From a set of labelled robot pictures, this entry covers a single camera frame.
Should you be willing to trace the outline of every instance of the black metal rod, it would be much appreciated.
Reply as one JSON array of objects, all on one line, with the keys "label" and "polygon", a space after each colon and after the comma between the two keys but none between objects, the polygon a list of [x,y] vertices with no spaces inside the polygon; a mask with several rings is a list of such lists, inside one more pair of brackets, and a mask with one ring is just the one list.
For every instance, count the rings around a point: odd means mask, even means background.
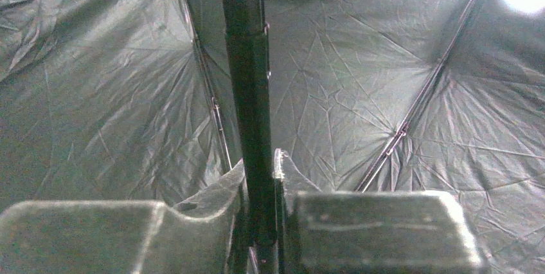
[{"label": "black metal rod", "polygon": [[246,170],[250,232],[262,273],[272,273],[276,243],[269,114],[269,39],[263,0],[222,0],[238,131]]},{"label": "black metal rod", "polygon": [[420,111],[420,108],[424,104],[424,100],[426,97],[430,94],[432,90],[433,84],[435,84],[436,79],[438,78],[440,72],[442,71],[443,67],[445,66],[445,63],[447,62],[447,59],[449,58],[449,55],[451,54],[452,48],[454,47],[454,44],[458,40],[460,33],[462,29],[467,24],[467,19],[469,18],[469,15],[475,5],[477,0],[469,0],[466,7],[464,8],[460,19],[458,20],[458,28],[456,30],[456,33],[454,34],[454,37],[451,39],[450,44],[448,45],[447,49],[443,53],[443,55],[438,59],[438,63],[435,66],[435,68],[432,70],[431,74],[428,76],[426,81],[424,82],[424,86],[422,86],[422,89],[418,93],[418,96],[416,97],[415,101],[409,108],[409,111],[406,113],[405,117],[401,121],[400,129],[395,133],[394,137],[390,139],[390,141],[387,143],[386,147],[380,155],[377,157],[377,159],[373,162],[371,167],[367,169],[367,171],[364,174],[363,179],[360,181],[360,183],[356,186],[355,191],[357,192],[365,192],[371,185],[371,182],[375,179],[377,174],[380,172],[382,166],[386,162],[386,160],[390,157],[392,152],[395,150],[397,145],[400,143],[401,139],[407,135],[407,131],[410,128],[411,122],[413,121],[414,117],[416,116],[417,112]]},{"label": "black metal rod", "polygon": [[278,274],[285,274],[285,258],[284,258],[284,246],[285,246],[285,221],[286,211],[284,203],[284,187],[282,185],[282,178],[274,179],[274,193],[276,198],[276,230],[278,231]]}]

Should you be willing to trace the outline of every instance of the black pole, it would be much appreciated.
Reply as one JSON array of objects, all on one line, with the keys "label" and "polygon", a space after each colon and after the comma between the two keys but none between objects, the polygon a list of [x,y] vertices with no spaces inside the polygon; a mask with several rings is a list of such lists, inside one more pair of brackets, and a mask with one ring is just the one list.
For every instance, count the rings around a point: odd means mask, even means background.
[{"label": "black pole", "polygon": [[226,44],[261,273],[274,269],[276,214],[269,115],[269,40],[263,0],[222,0]]}]

